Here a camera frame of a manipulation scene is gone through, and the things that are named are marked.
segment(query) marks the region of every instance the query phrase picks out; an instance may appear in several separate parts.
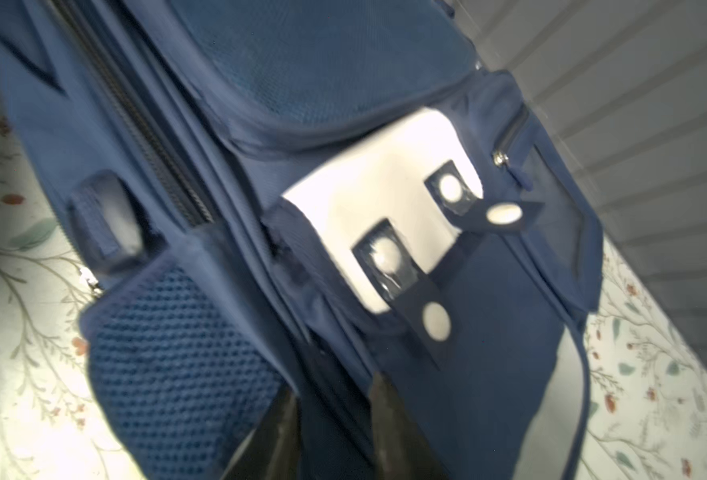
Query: striped wall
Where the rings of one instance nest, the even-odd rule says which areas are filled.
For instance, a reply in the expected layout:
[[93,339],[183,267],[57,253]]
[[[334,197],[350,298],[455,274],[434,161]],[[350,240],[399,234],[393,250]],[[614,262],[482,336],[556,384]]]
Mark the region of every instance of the striped wall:
[[459,0],[707,365],[707,0]]

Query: zipper pull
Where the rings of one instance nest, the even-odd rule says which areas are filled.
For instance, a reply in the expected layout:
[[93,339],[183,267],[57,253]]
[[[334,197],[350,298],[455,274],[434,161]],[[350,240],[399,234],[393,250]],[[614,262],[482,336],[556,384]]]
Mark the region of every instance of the zipper pull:
[[495,150],[493,152],[493,163],[496,167],[508,168],[508,173],[511,174],[514,180],[516,180],[516,183],[519,184],[519,186],[521,186],[521,188],[523,188],[524,190],[531,192],[532,189],[535,188],[535,184],[532,182],[532,179],[529,177],[529,175],[527,175],[526,172],[524,172],[521,168],[514,167],[513,165],[511,165],[511,160],[508,158],[508,155],[506,155],[505,152],[501,150]]

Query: white snap button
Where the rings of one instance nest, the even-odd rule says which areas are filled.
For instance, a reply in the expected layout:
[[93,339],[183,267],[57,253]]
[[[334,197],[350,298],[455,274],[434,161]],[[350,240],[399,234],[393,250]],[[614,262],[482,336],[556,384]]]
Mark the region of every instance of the white snap button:
[[517,204],[496,204],[490,206],[489,210],[487,210],[487,220],[489,220],[490,224],[508,225],[520,219],[523,214],[521,206]]
[[449,332],[452,331],[449,314],[443,306],[436,302],[430,302],[423,308],[423,326],[425,326],[428,336],[437,342],[447,340]]
[[372,260],[378,270],[391,275],[399,271],[402,262],[401,250],[396,242],[381,236],[372,244]]
[[439,179],[439,193],[444,200],[454,204],[463,198],[463,185],[454,175],[446,174]]

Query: white fabric panel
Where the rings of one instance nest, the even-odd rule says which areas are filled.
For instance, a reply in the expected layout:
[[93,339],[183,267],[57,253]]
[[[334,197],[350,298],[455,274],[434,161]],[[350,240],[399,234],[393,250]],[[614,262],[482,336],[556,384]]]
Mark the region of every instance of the white fabric panel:
[[577,435],[583,406],[583,364],[575,341],[564,328],[556,368],[540,409],[521,444],[513,480],[561,478]]
[[448,160],[476,197],[482,182],[450,122],[423,108],[368,136],[293,185],[283,197],[302,211],[359,301],[374,313],[388,304],[351,249],[388,218],[416,264],[430,272],[459,230],[425,187]]

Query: floral surface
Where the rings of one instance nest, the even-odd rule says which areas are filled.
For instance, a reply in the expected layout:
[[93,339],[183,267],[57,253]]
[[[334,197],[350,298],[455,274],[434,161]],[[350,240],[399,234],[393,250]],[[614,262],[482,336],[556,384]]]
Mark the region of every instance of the floral surface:
[[[615,249],[585,345],[580,480],[707,478],[707,372]],[[0,111],[0,478],[141,478],[85,378],[88,271]]]

